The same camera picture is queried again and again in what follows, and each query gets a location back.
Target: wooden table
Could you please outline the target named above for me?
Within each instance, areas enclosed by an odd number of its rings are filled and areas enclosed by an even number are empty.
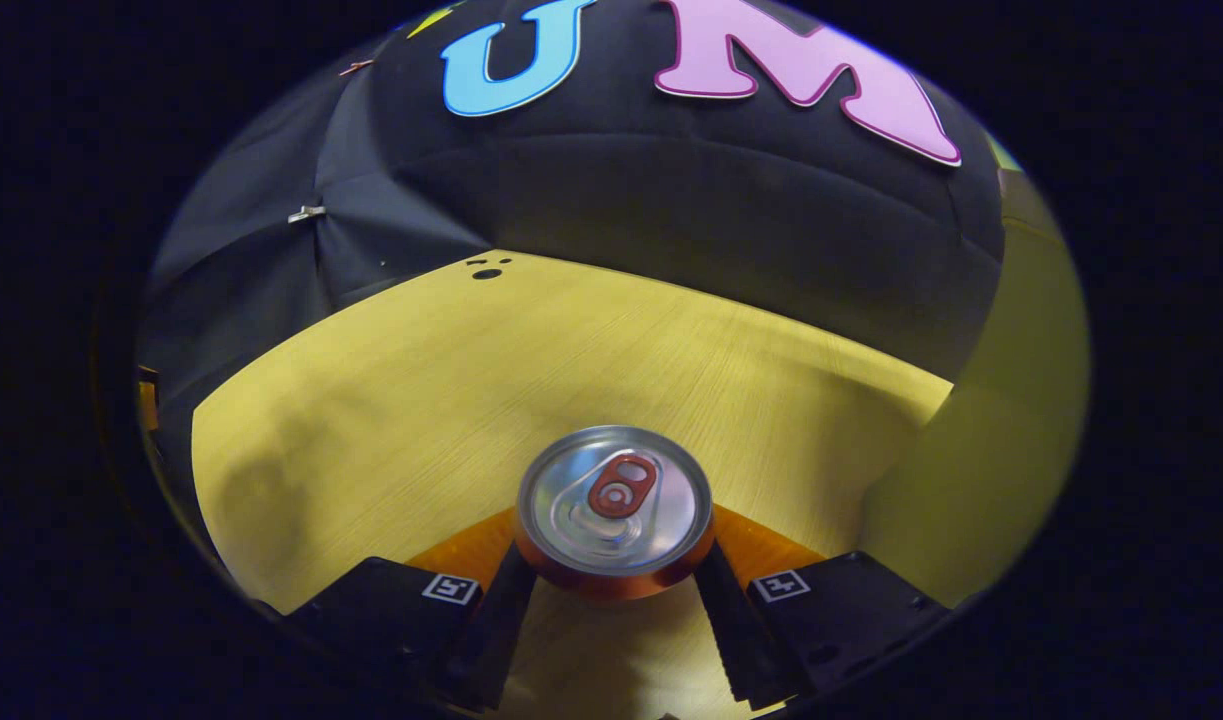
[[[950,384],[786,318],[625,273],[489,251],[283,342],[194,413],[194,479],[234,578],[287,614],[512,505],[599,424],[665,434],[717,502],[826,556]],[[473,279],[484,269],[497,277]],[[597,648],[597,664],[580,661]],[[748,718],[693,582],[597,606],[538,583],[501,718]]]

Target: letter m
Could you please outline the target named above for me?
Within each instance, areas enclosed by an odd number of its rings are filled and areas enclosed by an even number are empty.
[[[758,82],[735,68],[739,42],[780,92],[804,108],[815,105],[849,68],[855,95],[841,101],[849,119],[932,160],[963,164],[963,153],[945,137],[917,78],[861,42],[824,26],[799,35],[744,0],[662,1],[674,9],[678,61],[656,75],[660,90],[726,99],[753,95]]]

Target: red pull tab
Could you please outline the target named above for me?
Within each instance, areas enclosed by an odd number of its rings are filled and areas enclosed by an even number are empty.
[[[626,471],[626,465],[642,473]],[[603,518],[627,518],[642,507],[647,493],[656,487],[656,462],[638,455],[621,455],[607,462],[597,483],[589,488],[589,507]]]

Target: black cloth backdrop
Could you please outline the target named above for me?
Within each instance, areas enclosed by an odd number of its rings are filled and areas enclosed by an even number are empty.
[[[755,2],[797,32],[816,20]],[[374,292],[489,247],[680,284],[841,334],[945,379],[975,346],[1003,258],[994,156],[923,78],[961,167],[845,119],[850,73],[797,108],[759,90],[663,94],[674,17],[653,0],[582,12],[578,64],[523,108],[443,105],[442,49],[492,22],[488,72],[528,67],[536,0],[473,0],[356,46],[240,133],[183,202],[146,296],[139,363],[160,373],[159,446],[201,527],[192,410],[242,366]],[[351,61],[374,59],[340,77]],[[323,218],[287,224],[301,205]]]

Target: soda can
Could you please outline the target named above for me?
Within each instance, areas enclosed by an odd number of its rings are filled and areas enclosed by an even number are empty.
[[[547,447],[519,491],[515,542],[541,577],[597,600],[656,594],[713,544],[708,480],[669,438],[626,425]]]

